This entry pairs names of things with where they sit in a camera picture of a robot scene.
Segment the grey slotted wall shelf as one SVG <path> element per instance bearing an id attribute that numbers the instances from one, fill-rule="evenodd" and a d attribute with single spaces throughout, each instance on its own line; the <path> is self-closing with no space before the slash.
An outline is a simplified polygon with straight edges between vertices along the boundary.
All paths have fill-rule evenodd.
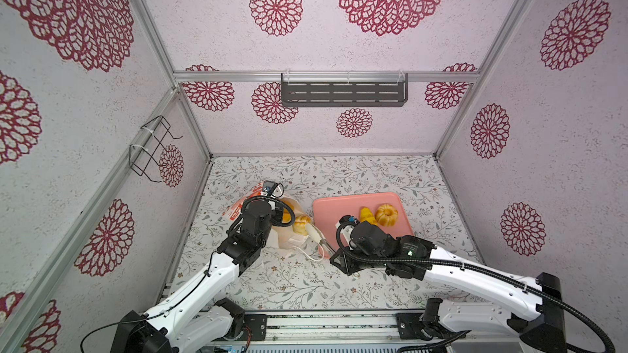
<path id="1" fill-rule="evenodd" d="M 281 104 L 289 108 L 397 108 L 408 100 L 408 74 L 378 81 L 292 80 L 281 75 Z"/>

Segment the white floral paper bag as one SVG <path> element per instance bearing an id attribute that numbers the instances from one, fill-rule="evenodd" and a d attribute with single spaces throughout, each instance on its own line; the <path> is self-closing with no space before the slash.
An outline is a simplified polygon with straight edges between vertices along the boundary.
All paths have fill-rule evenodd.
<path id="1" fill-rule="evenodd" d="M 236 221 L 242 214 L 244 202 L 252 197 L 264 196 L 261 195 L 263 182 L 256 184 L 253 189 L 246 193 L 240 200 L 235 202 L 226 212 L 224 216 L 229 217 L 232 221 L 232 225 L 237 225 Z M 322 247 L 318 245 L 319 258 L 312 258 L 310 255 L 304 252 L 303 247 L 307 239 L 312 240 L 309 235 L 302 236 L 293 232 L 292 225 L 295 218 L 300 215 L 307 215 L 300 206 L 300 203 L 289 197 L 286 193 L 280 199 L 273 198 L 273 201 L 268 201 L 273 210 L 271 217 L 271 232 L 267 241 L 267 246 L 272 248 L 283 249 L 297 249 L 305 254 L 310 260 L 320 262 L 325 259 L 325 255 L 322 252 Z"/>

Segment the orange bundt fake bread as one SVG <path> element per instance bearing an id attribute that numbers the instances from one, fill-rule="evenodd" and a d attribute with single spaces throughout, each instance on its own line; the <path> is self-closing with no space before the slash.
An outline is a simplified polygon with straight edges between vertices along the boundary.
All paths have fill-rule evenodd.
<path id="1" fill-rule="evenodd" d="M 382 204 L 375 212 L 375 221 L 381 227 L 393 227 L 397 219 L 398 210 L 392 204 Z"/>

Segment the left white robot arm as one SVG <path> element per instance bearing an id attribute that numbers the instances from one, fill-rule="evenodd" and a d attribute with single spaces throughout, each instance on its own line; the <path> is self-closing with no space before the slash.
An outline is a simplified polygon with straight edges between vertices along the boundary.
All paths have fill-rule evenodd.
<path id="1" fill-rule="evenodd" d="M 244 310 L 234 302 L 221 299 L 209 314 L 199 313 L 259 258 L 272 224 L 281 222 L 282 214 L 267 197 L 247 199 L 240 212 L 240 227 L 228 233 L 208 264 L 144 314 L 127 313 L 117 325 L 111 351 L 196 352 L 218 338 L 237 337 Z"/>

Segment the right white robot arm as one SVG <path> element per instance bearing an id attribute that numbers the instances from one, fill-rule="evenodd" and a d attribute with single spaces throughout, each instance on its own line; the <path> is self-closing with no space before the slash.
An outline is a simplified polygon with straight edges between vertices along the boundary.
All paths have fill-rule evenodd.
<path id="1" fill-rule="evenodd" d="M 402 338 L 422 339 L 426 350 L 484 331 L 515 335 L 542 352 L 567 351 L 560 281 L 553 275 L 532 278 L 485 268 L 428 240 L 412 235 L 394 238 L 352 216 L 341 219 L 331 244 L 313 225 L 308 224 L 306 231 L 347 276 L 381 268 L 389 276 L 445 284 L 482 298 L 481 303 L 431 298 L 420 314 L 400 315 L 397 327 Z"/>

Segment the yellow fake bread roll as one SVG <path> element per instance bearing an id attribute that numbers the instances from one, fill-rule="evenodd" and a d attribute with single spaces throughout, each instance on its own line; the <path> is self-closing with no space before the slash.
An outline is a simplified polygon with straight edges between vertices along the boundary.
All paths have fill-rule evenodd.
<path id="1" fill-rule="evenodd" d="M 307 226 L 312 223 L 312 219 L 308 215 L 300 215 L 295 218 L 292 225 L 293 232 L 297 235 L 308 236 Z"/>

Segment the pink plastic tray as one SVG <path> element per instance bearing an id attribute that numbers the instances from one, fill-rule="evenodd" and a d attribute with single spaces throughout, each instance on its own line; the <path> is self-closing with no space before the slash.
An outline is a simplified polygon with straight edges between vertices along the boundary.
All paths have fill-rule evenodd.
<path id="1" fill-rule="evenodd" d="M 390 227 L 381 226 L 377 222 L 370 224 L 366 218 L 367 212 L 375 216 L 382 206 L 394 209 L 392 216 L 396 221 Z M 392 192 L 316 199 L 312 202 L 312 212 L 315 227 L 328 243 L 319 250 L 319 254 L 325 259 L 338 251 L 340 243 L 363 253 L 388 255 L 394 251 L 396 239 L 414 235 L 401 198 Z M 345 228 L 341 234 L 341 242 L 338 242 L 335 233 L 346 216 L 355 217 L 357 222 L 364 222 L 366 225 L 358 227 L 353 233 Z"/>

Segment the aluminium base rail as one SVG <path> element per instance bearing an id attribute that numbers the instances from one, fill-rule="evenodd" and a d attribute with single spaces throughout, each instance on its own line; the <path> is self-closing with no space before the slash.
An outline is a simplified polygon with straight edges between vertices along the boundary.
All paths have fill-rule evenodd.
<path id="1" fill-rule="evenodd" d="M 420 310 L 250 311 L 235 341 L 203 352 L 396 352 L 423 346 L 415 337 Z"/>

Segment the yellow croissant fake bread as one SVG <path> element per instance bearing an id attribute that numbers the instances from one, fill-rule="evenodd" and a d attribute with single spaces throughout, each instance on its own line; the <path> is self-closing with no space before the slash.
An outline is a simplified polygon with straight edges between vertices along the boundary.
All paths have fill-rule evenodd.
<path id="1" fill-rule="evenodd" d="M 375 215 L 373 214 L 373 212 L 367 208 L 367 207 L 363 207 L 360 210 L 360 222 L 368 222 L 371 225 L 378 225 L 377 219 L 375 218 Z"/>

